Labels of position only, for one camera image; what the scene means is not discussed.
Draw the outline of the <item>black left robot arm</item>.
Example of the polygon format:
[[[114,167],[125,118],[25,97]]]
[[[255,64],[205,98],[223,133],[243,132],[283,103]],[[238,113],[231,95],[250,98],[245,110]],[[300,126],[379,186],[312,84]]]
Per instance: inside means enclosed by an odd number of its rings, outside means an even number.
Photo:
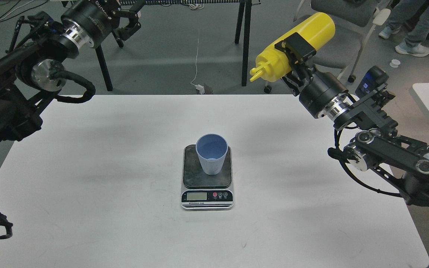
[[[83,46],[95,49],[108,91],[114,89],[102,50],[113,35],[124,46],[138,29],[146,0],[78,0],[53,20],[46,12],[20,17],[0,59],[0,142],[21,141],[41,129],[41,113],[53,101],[88,102],[96,93],[86,78],[67,71]]]

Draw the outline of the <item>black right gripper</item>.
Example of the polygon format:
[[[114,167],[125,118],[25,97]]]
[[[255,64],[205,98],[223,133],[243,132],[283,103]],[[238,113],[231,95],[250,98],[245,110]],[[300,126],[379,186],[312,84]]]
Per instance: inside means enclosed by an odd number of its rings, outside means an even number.
[[[293,70],[283,76],[282,81],[293,90],[293,95],[312,117],[336,120],[349,112],[347,88],[331,73],[313,67],[312,58],[317,51],[306,39],[295,32],[276,41],[274,47],[285,54]]]

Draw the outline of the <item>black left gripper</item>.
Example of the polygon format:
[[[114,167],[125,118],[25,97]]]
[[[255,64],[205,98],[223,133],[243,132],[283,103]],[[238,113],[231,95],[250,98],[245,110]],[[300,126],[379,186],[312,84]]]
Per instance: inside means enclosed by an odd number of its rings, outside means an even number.
[[[122,48],[124,41],[141,29],[139,13],[144,5],[145,0],[78,0],[61,16],[61,37],[77,49],[84,45],[97,48],[112,31]],[[129,20],[124,27],[118,27],[121,17]]]

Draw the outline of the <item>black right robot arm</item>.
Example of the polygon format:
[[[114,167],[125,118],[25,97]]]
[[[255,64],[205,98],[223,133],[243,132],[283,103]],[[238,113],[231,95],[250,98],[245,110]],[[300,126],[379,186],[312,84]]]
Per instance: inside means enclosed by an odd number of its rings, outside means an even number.
[[[334,125],[335,147],[328,155],[344,171],[367,187],[348,169],[350,163],[361,171],[372,170],[398,190],[380,194],[402,197],[407,205],[429,207],[429,145],[398,134],[398,122],[383,110],[394,98],[386,90],[389,76],[378,66],[371,67],[354,100],[332,74],[318,71],[311,63],[315,48],[298,33],[274,42],[276,51],[288,61],[283,81],[314,118],[329,117]]]

